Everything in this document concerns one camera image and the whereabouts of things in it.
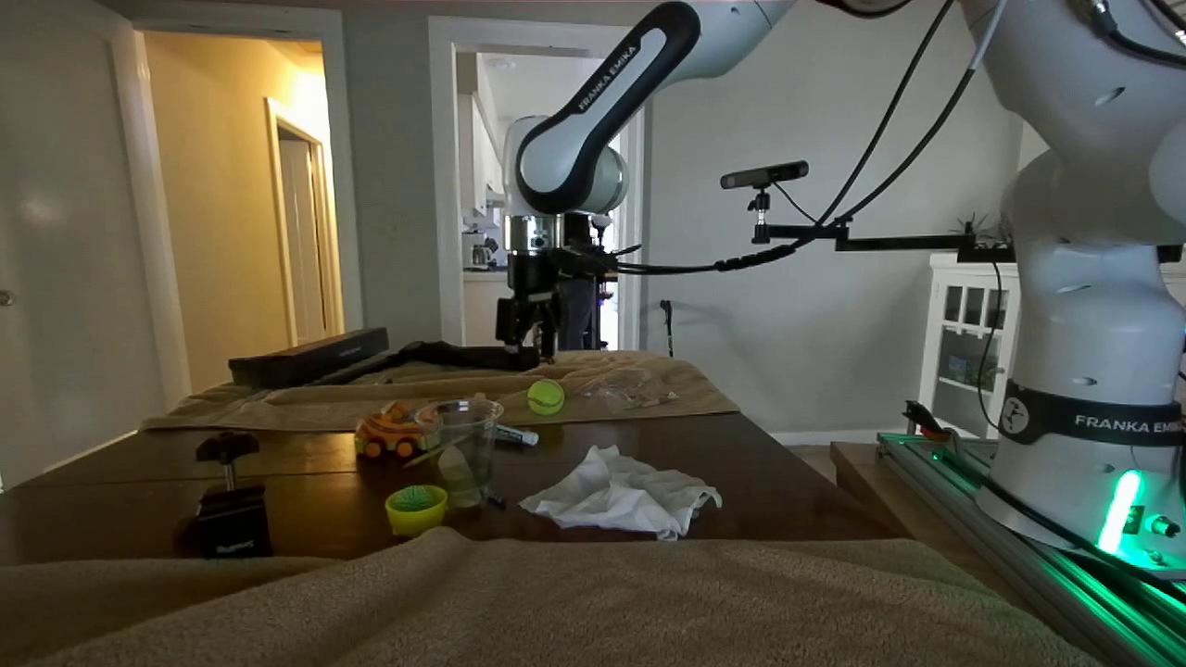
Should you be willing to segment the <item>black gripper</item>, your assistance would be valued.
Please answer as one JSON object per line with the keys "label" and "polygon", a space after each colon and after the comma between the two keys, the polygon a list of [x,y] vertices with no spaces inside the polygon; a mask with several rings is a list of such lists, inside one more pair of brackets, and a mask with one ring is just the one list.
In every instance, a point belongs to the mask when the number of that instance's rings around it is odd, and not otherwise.
{"label": "black gripper", "polygon": [[552,249],[510,259],[513,294],[496,301],[496,342],[539,358],[602,348],[602,303],[616,269],[618,259],[592,240],[592,217],[566,212]]}

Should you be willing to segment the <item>green lit robot base rail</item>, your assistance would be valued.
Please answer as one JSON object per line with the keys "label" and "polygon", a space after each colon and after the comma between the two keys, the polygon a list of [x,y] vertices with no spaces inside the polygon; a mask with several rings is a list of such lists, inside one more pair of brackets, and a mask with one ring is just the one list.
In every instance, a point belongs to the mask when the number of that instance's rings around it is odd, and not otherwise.
{"label": "green lit robot base rail", "polygon": [[884,432],[879,456],[977,557],[1053,629],[1109,667],[1186,667],[1183,588],[1143,583],[1100,557],[1049,548],[977,506],[980,467],[907,432]]}

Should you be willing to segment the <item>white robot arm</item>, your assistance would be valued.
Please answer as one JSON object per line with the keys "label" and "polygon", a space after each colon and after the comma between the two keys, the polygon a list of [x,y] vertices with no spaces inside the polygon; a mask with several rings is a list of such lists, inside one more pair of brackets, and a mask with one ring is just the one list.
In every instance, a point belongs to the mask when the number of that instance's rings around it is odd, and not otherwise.
{"label": "white robot arm", "polygon": [[1186,561],[1186,311],[1159,251],[1186,240],[1183,0],[953,0],[985,78],[1043,153],[999,167],[1021,275],[994,524],[1145,572]]}

